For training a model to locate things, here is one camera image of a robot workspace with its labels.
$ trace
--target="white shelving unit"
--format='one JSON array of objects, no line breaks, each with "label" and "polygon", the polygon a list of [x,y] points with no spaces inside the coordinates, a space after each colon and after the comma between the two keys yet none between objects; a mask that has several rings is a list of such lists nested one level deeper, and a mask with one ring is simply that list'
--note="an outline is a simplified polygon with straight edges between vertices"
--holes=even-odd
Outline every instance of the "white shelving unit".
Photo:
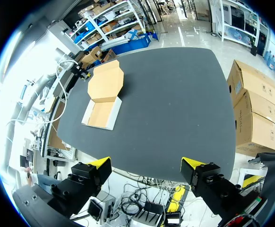
[{"label": "white shelving unit", "polygon": [[260,31],[266,35],[266,43],[265,43],[265,47],[264,47],[264,52],[263,52],[263,56],[266,53],[266,48],[267,48],[267,44],[269,42],[269,35],[270,35],[270,29],[263,25],[262,23],[260,23]]},{"label": "white shelving unit", "polygon": [[[216,32],[217,32],[217,35],[222,39],[222,42],[223,42],[224,39],[228,39],[228,40],[237,42],[239,44],[251,47],[250,44],[247,44],[247,43],[242,42],[240,40],[237,40],[237,39],[234,39],[232,37],[226,36],[225,35],[225,26],[226,26],[226,27],[231,27],[231,28],[234,28],[236,30],[239,30],[239,31],[255,38],[255,43],[254,44],[255,44],[255,46],[257,46],[258,40],[259,40],[259,31],[260,31],[260,21],[259,21],[258,14],[256,12],[254,12],[253,10],[249,9],[248,7],[242,5],[241,3],[235,2],[233,0],[214,0],[213,2],[214,2],[215,12],[216,12],[216,14],[215,14],[215,16],[216,16]],[[256,35],[251,34],[250,32],[245,31],[241,28],[231,26],[231,25],[225,23],[225,21],[224,21],[224,12],[223,12],[223,4],[228,5],[228,6],[236,7],[238,9],[244,11],[245,14],[246,13],[251,13],[252,16],[255,15],[257,17],[257,20],[252,18],[251,23],[252,23],[252,26],[256,29]]]},{"label": "white shelving unit", "polygon": [[[97,23],[95,22],[96,19],[98,19],[99,17],[103,17],[106,13],[109,13],[111,11],[118,11],[120,9],[128,9],[128,12],[125,12],[123,14],[120,14],[118,16],[116,16],[114,19],[111,19],[111,20],[108,20],[106,21],[105,23],[101,24],[101,25],[97,25]],[[143,14],[143,12],[136,12],[136,10],[134,9],[134,7],[132,6],[131,2],[129,0],[125,0],[125,1],[122,1],[116,5],[113,5],[112,7],[106,9],[105,11],[101,12],[100,14],[96,15],[95,17],[87,17],[87,20],[84,22],[84,24],[82,24],[73,34],[71,35],[68,35],[68,34],[65,34],[71,41],[74,41],[75,38],[76,38],[76,34],[77,32],[79,32],[80,30],[84,29],[85,28],[85,25],[90,22],[94,27],[95,29],[91,32],[89,32],[88,34],[86,34],[84,37],[82,37],[79,42],[76,43],[76,46],[81,49],[81,50],[85,50],[86,48],[83,48],[82,46],[82,41],[88,39],[90,36],[92,36],[93,34],[95,34],[96,32],[98,32],[100,35],[101,35],[101,39],[97,40],[96,42],[92,43],[91,45],[97,43],[97,42],[100,42],[100,41],[103,41],[104,40],[104,43],[108,42],[109,39],[108,39],[108,35],[110,34],[113,34],[113,33],[116,33],[120,30],[122,30],[123,28],[127,28],[127,27],[130,27],[130,26],[134,26],[136,24],[139,24],[141,26],[141,29],[143,32],[146,32],[145,30],[145,24],[141,22],[141,20],[139,19],[138,17],[138,13],[140,14]],[[112,22],[113,20],[116,20],[118,18],[121,18],[121,17],[128,17],[128,16],[131,16],[131,14],[133,14],[135,16],[135,18],[137,19],[136,21],[134,22],[131,22],[131,23],[128,23],[128,24],[125,24],[125,25],[122,25],[110,32],[107,32],[107,33],[104,33],[102,31],[102,28],[107,25],[109,22]]]}]

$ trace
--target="blue crate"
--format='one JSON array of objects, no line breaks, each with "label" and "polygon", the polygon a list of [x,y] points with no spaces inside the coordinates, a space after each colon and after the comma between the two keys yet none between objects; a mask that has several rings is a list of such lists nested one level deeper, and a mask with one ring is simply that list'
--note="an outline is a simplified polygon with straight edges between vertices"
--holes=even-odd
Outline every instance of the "blue crate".
[{"label": "blue crate", "polygon": [[94,30],[94,28],[95,28],[95,27],[91,24],[91,22],[87,22],[86,27],[88,28],[89,31],[92,31],[92,30]]},{"label": "blue crate", "polygon": [[137,50],[149,46],[150,39],[147,34],[142,34],[140,36],[145,36],[144,38],[131,40],[126,44],[121,44],[111,48],[115,54],[125,53],[132,50]]},{"label": "blue crate", "polygon": [[91,51],[92,49],[94,49],[96,46],[98,46],[99,43],[96,44],[91,44],[87,49],[85,49],[84,51]]},{"label": "blue crate", "polygon": [[95,64],[95,66],[97,66],[97,65],[100,65],[101,62],[100,62],[99,60],[96,60],[96,61],[94,62],[94,64]]}]

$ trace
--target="blue bin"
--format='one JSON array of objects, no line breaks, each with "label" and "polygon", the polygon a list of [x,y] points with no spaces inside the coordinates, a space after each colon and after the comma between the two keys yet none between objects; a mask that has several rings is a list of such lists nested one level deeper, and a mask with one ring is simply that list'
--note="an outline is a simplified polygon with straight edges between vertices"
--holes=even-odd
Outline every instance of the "blue bin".
[{"label": "blue bin", "polygon": [[91,24],[91,22],[87,22],[86,27],[88,28],[88,30],[91,32],[95,29],[95,27]]},{"label": "blue bin", "polygon": [[274,70],[275,67],[275,60],[274,58],[269,58],[269,60],[266,62],[269,69]]},{"label": "blue bin", "polygon": [[97,66],[97,65],[100,65],[101,62],[100,62],[99,60],[96,60],[96,61],[94,62],[94,64],[95,64],[95,66]]},{"label": "blue bin", "polygon": [[85,49],[84,51],[91,51],[92,49],[94,49],[96,46],[98,46],[99,44],[91,44],[87,49]]},{"label": "blue bin", "polygon": [[142,34],[140,36],[145,36],[144,38],[131,40],[126,44],[121,44],[111,48],[115,54],[125,53],[132,50],[137,50],[149,46],[150,39],[147,34]]},{"label": "blue bin", "polygon": [[156,33],[153,33],[152,38],[156,39],[158,41]]}]

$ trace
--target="open cardboard box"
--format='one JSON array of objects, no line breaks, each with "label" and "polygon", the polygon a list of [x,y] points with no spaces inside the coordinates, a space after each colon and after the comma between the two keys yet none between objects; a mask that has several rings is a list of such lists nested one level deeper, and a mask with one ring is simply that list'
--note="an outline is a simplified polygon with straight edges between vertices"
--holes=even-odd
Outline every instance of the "open cardboard box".
[{"label": "open cardboard box", "polygon": [[110,32],[113,30],[113,26],[115,26],[117,24],[116,21],[112,21],[110,23],[108,23],[108,25],[106,25],[105,27],[102,28],[102,31],[104,33]]},{"label": "open cardboard box", "polygon": [[[53,119],[56,119],[58,116],[62,114],[64,106],[65,106],[64,102],[59,103],[59,105],[56,107],[57,110],[55,115],[53,116]],[[52,123],[52,127],[49,131],[48,146],[57,148],[57,149],[62,149],[62,150],[69,150],[69,148],[65,147],[62,140],[58,137],[58,133],[56,129],[58,128],[59,123],[60,123],[60,119]]]},{"label": "open cardboard box", "polygon": [[106,9],[110,8],[113,5],[115,5],[115,3],[114,2],[110,2],[110,3],[107,3],[106,5],[104,5],[102,7],[101,6],[97,6],[97,7],[93,8],[92,11],[96,15],[98,15],[98,14],[102,13],[103,11],[105,11]]},{"label": "open cardboard box", "polygon": [[106,54],[106,56],[104,57],[103,61],[107,62],[110,61],[112,59],[115,59],[117,57],[117,55],[113,52],[113,50],[109,50],[108,53]]},{"label": "open cardboard box", "polygon": [[122,101],[117,97],[123,87],[124,72],[118,60],[99,65],[88,83],[91,100],[82,119],[86,126],[113,130]]},{"label": "open cardboard box", "polygon": [[87,39],[86,42],[89,45],[92,45],[95,41],[98,41],[101,38],[102,38],[102,36],[97,32],[97,33],[93,34],[89,39]]}]

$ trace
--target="person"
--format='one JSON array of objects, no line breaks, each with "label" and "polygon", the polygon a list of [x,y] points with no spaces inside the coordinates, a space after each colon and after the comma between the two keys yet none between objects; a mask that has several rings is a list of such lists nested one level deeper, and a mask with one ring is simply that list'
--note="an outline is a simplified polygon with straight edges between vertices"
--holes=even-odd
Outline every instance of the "person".
[{"label": "person", "polygon": [[61,181],[56,180],[47,175],[33,174],[30,167],[20,169],[21,185],[33,186],[34,184],[39,185],[43,190],[51,194],[51,185],[58,184]]},{"label": "person", "polygon": [[169,0],[166,0],[166,4],[167,4],[167,7],[169,10],[173,10],[174,9],[174,3],[169,1]]}]

